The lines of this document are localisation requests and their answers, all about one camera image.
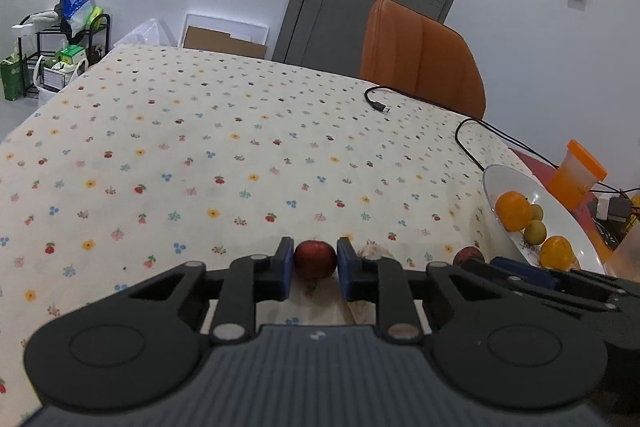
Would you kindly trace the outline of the blue plastic bag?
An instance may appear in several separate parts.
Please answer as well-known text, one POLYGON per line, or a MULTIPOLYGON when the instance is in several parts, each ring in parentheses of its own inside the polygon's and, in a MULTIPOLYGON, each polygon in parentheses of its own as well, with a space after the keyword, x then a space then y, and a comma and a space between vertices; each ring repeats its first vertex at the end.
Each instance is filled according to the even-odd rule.
POLYGON ((63 20, 70 26, 72 35, 78 34, 85 28, 85 24, 93 11, 91 0, 62 0, 63 20))

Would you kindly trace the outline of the large orange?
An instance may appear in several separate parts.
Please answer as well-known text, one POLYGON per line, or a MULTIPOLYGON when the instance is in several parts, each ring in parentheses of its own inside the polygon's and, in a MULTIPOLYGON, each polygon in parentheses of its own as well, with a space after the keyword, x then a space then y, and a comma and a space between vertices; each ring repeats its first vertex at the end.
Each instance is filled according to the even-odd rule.
POLYGON ((495 202, 494 210, 507 232, 522 231, 533 220, 532 204, 517 191, 501 194, 495 202))
POLYGON ((544 269, 559 271, 579 267, 572 245, 565 237, 559 235, 550 236, 542 243, 538 262, 544 269))

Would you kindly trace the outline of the black metal shelf rack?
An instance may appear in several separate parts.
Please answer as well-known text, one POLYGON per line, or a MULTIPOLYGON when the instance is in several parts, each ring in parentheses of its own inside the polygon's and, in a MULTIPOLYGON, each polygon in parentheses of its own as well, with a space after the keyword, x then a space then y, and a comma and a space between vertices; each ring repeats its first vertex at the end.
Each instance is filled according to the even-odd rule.
POLYGON ((28 16, 12 31, 21 96, 37 98, 36 82, 42 79, 44 63, 63 62, 63 51, 69 46, 82 49, 77 62, 85 58, 92 66, 102 60, 111 49, 112 18, 110 14, 99 13, 70 39, 67 39, 67 24, 62 20, 36 22, 28 16))

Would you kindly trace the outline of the clear plastic bag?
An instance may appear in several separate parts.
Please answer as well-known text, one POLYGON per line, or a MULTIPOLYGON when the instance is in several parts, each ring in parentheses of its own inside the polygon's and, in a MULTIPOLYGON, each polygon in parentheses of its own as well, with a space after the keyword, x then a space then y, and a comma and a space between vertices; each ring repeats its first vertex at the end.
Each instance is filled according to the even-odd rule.
POLYGON ((170 41, 160 21, 157 18, 150 18, 138 25, 127 35, 119 39, 115 46, 123 44, 144 44, 145 46, 169 46, 170 41))

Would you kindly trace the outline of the white plastic bag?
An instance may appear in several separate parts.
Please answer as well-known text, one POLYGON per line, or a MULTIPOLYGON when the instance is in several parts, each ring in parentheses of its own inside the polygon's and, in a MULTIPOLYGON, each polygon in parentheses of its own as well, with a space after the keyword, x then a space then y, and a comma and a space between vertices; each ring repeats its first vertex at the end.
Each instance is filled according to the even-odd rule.
POLYGON ((40 56, 32 72, 32 84, 37 90, 39 107, 46 105, 58 92, 77 80, 89 66, 86 58, 75 65, 55 62, 47 66, 46 62, 46 58, 40 56))

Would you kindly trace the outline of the dark purple plum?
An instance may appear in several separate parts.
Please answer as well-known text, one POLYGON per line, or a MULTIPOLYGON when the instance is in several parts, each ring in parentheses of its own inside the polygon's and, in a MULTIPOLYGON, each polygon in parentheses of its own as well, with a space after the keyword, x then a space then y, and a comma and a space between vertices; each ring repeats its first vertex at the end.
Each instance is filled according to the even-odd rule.
POLYGON ((473 259, 479 262, 485 261, 484 255, 477 247, 468 246, 460 249, 460 251, 457 252, 457 254, 454 256, 454 261, 452 262, 452 264, 455 265, 456 267, 461 267, 461 265, 463 265, 464 262, 467 262, 473 259))

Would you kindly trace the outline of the red plum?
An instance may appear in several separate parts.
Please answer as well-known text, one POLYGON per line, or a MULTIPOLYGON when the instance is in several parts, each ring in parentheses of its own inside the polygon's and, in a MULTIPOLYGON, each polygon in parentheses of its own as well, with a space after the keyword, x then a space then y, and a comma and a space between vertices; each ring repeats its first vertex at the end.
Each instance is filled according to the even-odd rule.
POLYGON ((337 255, 330 244, 309 239, 297 245, 293 262, 295 272, 302 280, 320 281, 334 273, 337 255))

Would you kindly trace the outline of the green plum far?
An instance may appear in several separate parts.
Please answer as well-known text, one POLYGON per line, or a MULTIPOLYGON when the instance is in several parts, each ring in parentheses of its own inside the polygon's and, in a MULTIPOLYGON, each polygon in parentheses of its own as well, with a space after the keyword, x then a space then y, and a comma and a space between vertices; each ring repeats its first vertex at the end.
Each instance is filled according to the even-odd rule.
POLYGON ((542 209, 541 205, 532 204, 530 205, 530 208, 532 208, 533 220, 541 221, 542 219, 544 219, 544 210, 542 209))

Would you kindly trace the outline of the white power adapter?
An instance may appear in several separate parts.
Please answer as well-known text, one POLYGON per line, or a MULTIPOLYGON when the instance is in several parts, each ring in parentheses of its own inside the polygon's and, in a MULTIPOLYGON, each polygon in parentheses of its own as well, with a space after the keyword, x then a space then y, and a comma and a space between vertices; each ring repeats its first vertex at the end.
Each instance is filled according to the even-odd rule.
POLYGON ((597 200, 596 218, 601 221, 626 222, 632 213, 630 199, 612 194, 600 195, 597 200))

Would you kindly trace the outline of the floral white tablecloth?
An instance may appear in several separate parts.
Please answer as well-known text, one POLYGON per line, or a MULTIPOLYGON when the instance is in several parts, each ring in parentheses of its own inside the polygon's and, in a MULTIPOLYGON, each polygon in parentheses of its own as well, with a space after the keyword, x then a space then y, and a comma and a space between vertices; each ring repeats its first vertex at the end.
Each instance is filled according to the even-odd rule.
POLYGON ((1 145, 1 421, 38 409, 28 338, 55 317, 283 236, 375 243, 408 269, 489 247, 480 170, 522 169, 460 115, 268 61, 118 46, 1 145))

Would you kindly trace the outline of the green plum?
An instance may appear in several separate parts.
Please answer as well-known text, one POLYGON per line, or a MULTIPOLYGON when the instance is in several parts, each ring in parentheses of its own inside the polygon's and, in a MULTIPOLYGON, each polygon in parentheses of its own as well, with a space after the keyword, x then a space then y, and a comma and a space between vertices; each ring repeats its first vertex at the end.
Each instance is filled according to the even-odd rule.
POLYGON ((538 246, 544 243, 547 238, 547 228, 544 222, 540 220, 532 220, 523 230, 524 241, 532 246, 538 246))
POLYGON ((542 209, 541 205, 532 204, 530 205, 530 208, 532 208, 533 220, 541 221, 542 219, 544 219, 544 210, 542 209))

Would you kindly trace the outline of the green plum near centre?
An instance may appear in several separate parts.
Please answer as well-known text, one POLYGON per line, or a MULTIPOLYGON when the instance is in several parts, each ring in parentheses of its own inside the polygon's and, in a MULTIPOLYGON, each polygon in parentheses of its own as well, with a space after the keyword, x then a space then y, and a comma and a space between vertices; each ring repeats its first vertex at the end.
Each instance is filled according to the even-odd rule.
POLYGON ((523 230, 524 241, 532 246, 538 246, 544 243, 547 238, 547 228, 544 222, 540 220, 532 220, 523 230))

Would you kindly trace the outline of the orange lidded plastic cup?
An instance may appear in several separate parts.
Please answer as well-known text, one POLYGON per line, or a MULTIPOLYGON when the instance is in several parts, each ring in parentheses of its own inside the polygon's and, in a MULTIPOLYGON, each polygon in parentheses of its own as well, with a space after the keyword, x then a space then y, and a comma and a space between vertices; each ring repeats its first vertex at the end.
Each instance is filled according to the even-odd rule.
POLYGON ((549 179, 548 192, 567 210, 575 210, 587 197, 593 185, 608 175, 585 147, 576 140, 566 146, 564 159, 549 179))

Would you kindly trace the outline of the orange leather chair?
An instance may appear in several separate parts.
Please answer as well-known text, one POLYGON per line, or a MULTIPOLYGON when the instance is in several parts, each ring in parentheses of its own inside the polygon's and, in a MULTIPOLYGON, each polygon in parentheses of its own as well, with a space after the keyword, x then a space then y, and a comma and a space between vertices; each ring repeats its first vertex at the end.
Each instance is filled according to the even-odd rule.
POLYGON ((465 40, 393 0, 370 9, 359 77, 466 116, 485 115, 484 83, 465 40))

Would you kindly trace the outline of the flat cardboard box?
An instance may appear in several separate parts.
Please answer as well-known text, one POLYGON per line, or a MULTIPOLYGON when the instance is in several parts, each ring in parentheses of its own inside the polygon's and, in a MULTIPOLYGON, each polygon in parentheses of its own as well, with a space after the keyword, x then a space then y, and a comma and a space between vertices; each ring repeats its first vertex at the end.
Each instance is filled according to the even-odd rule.
POLYGON ((180 46, 183 49, 264 58, 268 35, 267 26, 188 13, 180 46))

